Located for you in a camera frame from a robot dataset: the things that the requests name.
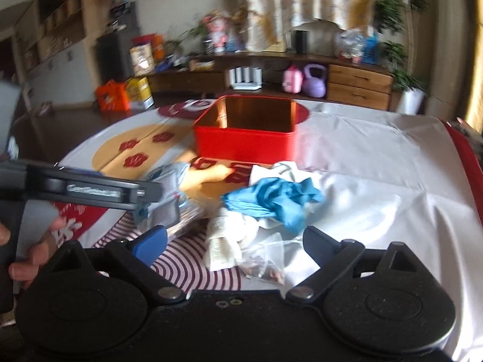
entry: open red metal tin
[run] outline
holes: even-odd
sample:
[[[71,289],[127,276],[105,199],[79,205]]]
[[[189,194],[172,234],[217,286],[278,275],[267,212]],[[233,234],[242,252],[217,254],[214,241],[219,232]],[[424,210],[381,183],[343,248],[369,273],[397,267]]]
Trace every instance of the open red metal tin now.
[[[284,98],[222,96],[194,123],[198,155],[263,164],[294,160],[296,106]]]

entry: wooden drawer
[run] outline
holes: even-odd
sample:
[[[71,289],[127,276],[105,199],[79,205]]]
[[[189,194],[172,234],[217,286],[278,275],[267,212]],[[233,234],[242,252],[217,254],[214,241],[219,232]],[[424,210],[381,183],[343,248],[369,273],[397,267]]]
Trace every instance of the wooden drawer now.
[[[328,81],[330,83],[344,84],[390,94],[393,78],[381,73],[365,71],[364,69],[329,65]]]
[[[370,107],[378,110],[387,110],[389,106],[388,94],[365,90],[341,84],[329,83],[327,87],[327,100],[345,103],[346,105]]]
[[[226,88],[224,72],[161,72],[149,75],[148,81],[152,93],[218,93]]]

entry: red tablecloth edge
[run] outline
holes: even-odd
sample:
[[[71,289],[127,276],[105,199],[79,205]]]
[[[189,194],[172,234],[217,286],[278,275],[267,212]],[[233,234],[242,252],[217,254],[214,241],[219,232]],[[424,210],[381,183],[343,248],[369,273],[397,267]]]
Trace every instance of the red tablecloth edge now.
[[[443,125],[453,140],[461,162],[463,163],[466,177],[468,178],[469,186],[472,189],[475,199],[476,209],[480,216],[480,222],[483,224],[483,171],[481,171],[478,159],[469,145],[468,139],[448,123],[443,122]]]

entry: dark floor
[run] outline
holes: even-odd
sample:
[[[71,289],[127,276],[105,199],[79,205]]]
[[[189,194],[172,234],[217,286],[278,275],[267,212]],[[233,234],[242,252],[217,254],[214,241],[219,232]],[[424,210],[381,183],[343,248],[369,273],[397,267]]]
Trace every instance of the dark floor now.
[[[172,105],[191,95],[155,96],[155,105]],[[19,158],[56,163],[90,136],[141,111],[105,112],[95,108],[59,110],[32,116],[15,124],[13,134],[19,146]]]

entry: orange bag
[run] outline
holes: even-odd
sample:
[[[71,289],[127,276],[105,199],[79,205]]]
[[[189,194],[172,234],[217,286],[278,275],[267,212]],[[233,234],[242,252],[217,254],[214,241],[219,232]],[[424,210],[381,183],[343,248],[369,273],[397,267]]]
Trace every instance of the orange bag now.
[[[126,111],[130,109],[125,83],[109,80],[96,90],[97,102],[102,111]]]

